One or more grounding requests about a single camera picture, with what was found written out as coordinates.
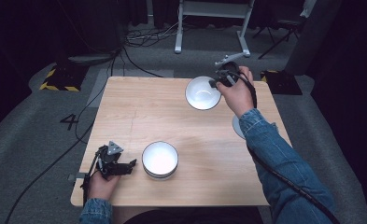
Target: denim jacket sleeve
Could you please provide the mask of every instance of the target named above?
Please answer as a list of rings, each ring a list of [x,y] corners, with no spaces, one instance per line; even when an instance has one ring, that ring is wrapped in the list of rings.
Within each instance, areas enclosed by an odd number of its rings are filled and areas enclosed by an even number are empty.
[[[89,199],[80,215],[80,224],[111,224],[112,207],[103,199]]]
[[[248,147],[266,164],[310,193],[333,212],[330,192],[299,154],[279,135],[257,109],[247,111],[239,120]],[[331,223],[304,197],[256,164],[267,202],[273,210],[274,223]]]

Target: cable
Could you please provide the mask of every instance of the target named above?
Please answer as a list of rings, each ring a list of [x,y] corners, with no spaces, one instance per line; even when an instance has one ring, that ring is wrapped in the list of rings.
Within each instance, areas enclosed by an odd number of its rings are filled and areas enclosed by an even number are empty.
[[[95,172],[93,174],[91,174],[93,166],[96,163],[96,159],[98,159],[98,157],[99,157],[99,153],[100,153],[99,150],[95,152],[95,157],[92,160],[90,171],[87,174],[84,175],[83,184],[80,186],[83,189],[83,206],[85,205],[85,203],[87,202],[87,199],[88,199],[88,189],[90,188],[91,178],[98,171],[98,170],[95,170]]]
[[[251,93],[252,99],[253,99],[253,104],[254,104],[254,107],[256,108],[257,107],[257,96],[256,96],[256,91],[255,91],[253,85],[250,84],[250,82],[248,81],[248,79],[244,79],[241,76],[237,75],[236,73],[233,73],[233,72],[230,72],[229,71],[228,74],[233,75],[233,76],[236,76],[236,77],[240,78],[241,80],[243,80],[245,82],[245,84],[247,85],[247,87],[250,90],[250,93]],[[268,171],[270,174],[274,175],[277,179],[279,179],[283,183],[287,184],[291,189],[293,189],[294,191],[296,191],[300,196],[305,197],[306,200],[308,200],[317,209],[319,209],[321,212],[323,212],[323,214],[325,214],[325,216],[328,217],[329,220],[332,223],[334,223],[334,224],[339,224],[340,223],[338,221],[338,219],[334,216],[334,214],[325,205],[323,205],[320,201],[318,201],[316,198],[314,198],[314,196],[312,196],[310,193],[306,192],[304,189],[302,189],[299,186],[297,186],[296,184],[294,184],[292,181],[290,181],[289,179],[287,179],[286,177],[284,177],[278,171],[276,171],[272,167],[270,167],[267,163],[265,163],[264,161],[262,161],[254,153],[254,151],[249,148],[248,145],[247,145],[247,150],[249,151],[249,153],[252,156],[252,158],[253,158],[254,161],[258,162],[266,171]]]
[[[26,191],[33,186],[33,184],[42,176],[44,175],[49,169],[51,169],[60,159],[62,159],[68,152],[70,152],[79,142],[80,140],[87,134],[87,132],[90,131],[91,127],[93,125],[92,124],[87,128],[87,130],[85,131],[85,133],[83,135],[81,135],[80,139],[77,140],[69,149],[67,149],[60,157],[58,157],[58,159],[56,159],[51,165],[49,165],[49,167],[47,167],[40,175],[38,175],[26,188],[25,190],[20,194],[20,196],[18,197],[18,199],[15,201],[15,203],[13,204],[12,208],[10,209],[8,216],[6,218],[5,224],[8,224],[12,213],[14,212],[15,207],[18,205],[18,202],[20,201],[20,199],[23,197],[23,195],[26,193]]]
[[[143,72],[149,73],[149,74],[151,74],[151,75],[153,75],[153,76],[155,76],[155,77],[162,77],[162,76],[160,76],[160,75],[157,75],[157,74],[154,74],[154,73],[152,73],[152,72],[146,71],[145,69],[143,69],[143,68],[139,67],[138,65],[136,65],[136,63],[134,63],[134,62],[131,60],[130,56],[128,55],[127,49],[125,49],[125,48],[122,48],[122,49],[124,49],[124,51],[125,51],[125,55],[127,55],[127,58],[128,58],[128,60],[130,61],[130,63],[132,63],[135,67],[137,67],[138,69],[142,70]]]
[[[122,58],[122,54],[120,55],[121,60],[122,60],[122,76],[125,77],[125,61]]]
[[[113,58],[113,61],[109,64],[109,67],[106,70],[106,74],[107,74],[107,71],[109,70],[109,68],[111,68],[111,73],[110,73],[110,76],[111,77],[113,77],[113,66],[114,66],[114,62],[116,61],[116,57],[117,57],[117,55]],[[106,82],[104,83],[104,86],[98,92],[98,94],[96,94],[95,97],[93,97],[93,99],[89,103],[87,103],[87,105],[78,114],[78,122],[79,122],[79,119],[81,117],[81,114],[84,112],[84,110],[86,110],[88,108],[88,106],[102,93],[102,91],[104,90],[104,88],[106,86],[106,83],[107,83],[107,79],[106,79]],[[76,136],[76,139],[79,139],[79,137],[78,137],[78,122],[77,122],[77,124],[75,126],[75,136]],[[80,139],[80,142],[81,143],[84,143],[84,144],[87,144],[87,142],[84,142],[82,139]]]
[[[139,35],[131,35],[131,36],[127,35],[125,44],[129,47],[134,47],[134,48],[153,46],[153,45],[157,44],[159,41],[164,40],[164,39],[168,38],[171,35],[176,35],[176,33],[172,33],[172,34],[169,34],[169,35],[167,34],[167,32],[169,32],[170,29],[172,29],[172,28],[173,28],[173,26],[171,26],[170,28],[168,28],[165,31],[159,31],[159,32],[154,33],[154,34],[146,34],[146,35],[141,35],[140,31],[134,31],[135,33],[139,32]],[[141,40],[141,43],[133,42],[133,41],[136,41],[136,40]]]
[[[117,54],[116,52],[113,52],[113,53],[110,53],[110,55],[105,58],[85,60],[85,61],[80,61],[80,60],[75,61],[74,59],[69,58],[69,61],[78,66],[95,66],[95,65],[107,63],[113,60],[116,54]]]
[[[312,203],[317,209],[319,209],[323,214],[326,215],[326,217],[329,218],[329,220],[334,224],[339,224],[340,222],[338,219],[334,216],[334,214],[320,201],[318,201],[314,196],[312,196],[310,193],[306,192],[293,182],[291,182],[289,179],[284,177],[282,174],[280,174],[278,171],[271,168],[269,165],[267,165],[264,161],[262,161],[254,152],[252,149],[250,149],[247,146],[247,150],[249,151],[250,155],[252,156],[253,160],[258,162],[265,170],[267,170],[269,173],[274,175],[277,179],[287,184],[291,189],[299,193],[301,196],[305,197],[306,200],[308,200],[310,203]]]

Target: wooden table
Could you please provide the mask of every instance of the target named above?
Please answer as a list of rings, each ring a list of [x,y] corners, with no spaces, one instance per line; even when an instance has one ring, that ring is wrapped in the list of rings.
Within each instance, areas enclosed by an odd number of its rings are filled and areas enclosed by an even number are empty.
[[[118,184],[111,203],[116,206],[267,205],[245,140],[233,130],[233,112],[221,97],[210,110],[197,110],[185,98],[191,79],[111,77],[81,163],[86,173],[95,151],[114,141],[124,151],[119,159],[137,159],[131,175]],[[259,110],[275,122],[288,142],[284,124],[265,82],[255,82]],[[143,150],[164,141],[178,153],[171,178],[150,178],[142,164]],[[71,203],[82,206],[82,179]]]

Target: right hand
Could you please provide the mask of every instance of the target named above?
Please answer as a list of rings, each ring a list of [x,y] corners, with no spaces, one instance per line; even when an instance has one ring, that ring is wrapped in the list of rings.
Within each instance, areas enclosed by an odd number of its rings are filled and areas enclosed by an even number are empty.
[[[247,79],[253,85],[253,75],[248,67],[239,66],[239,70],[246,75],[241,75],[242,78]],[[244,81],[239,79],[235,85],[231,87],[224,86],[221,82],[216,83],[216,87],[226,99],[226,103],[234,114],[241,118],[245,112],[254,108],[252,95]]]

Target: white bowl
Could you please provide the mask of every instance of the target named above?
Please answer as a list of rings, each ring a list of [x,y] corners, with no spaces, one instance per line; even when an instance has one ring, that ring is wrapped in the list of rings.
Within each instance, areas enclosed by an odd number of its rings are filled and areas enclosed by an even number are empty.
[[[177,151],[166,142],[154,142],[143,151],[142,162],[148,175],[157,180],[165,180],[177,168]]]
[[[242,133],[241,127],[239,127],[239,118],[236,115],[233,116],[233,129],[240,137],[245,139],[244,134]]]
[[[218,104],[221,93],[209,85],[212,77],[196,77],[186,87],[186,100],[194,108],[207,110]]]

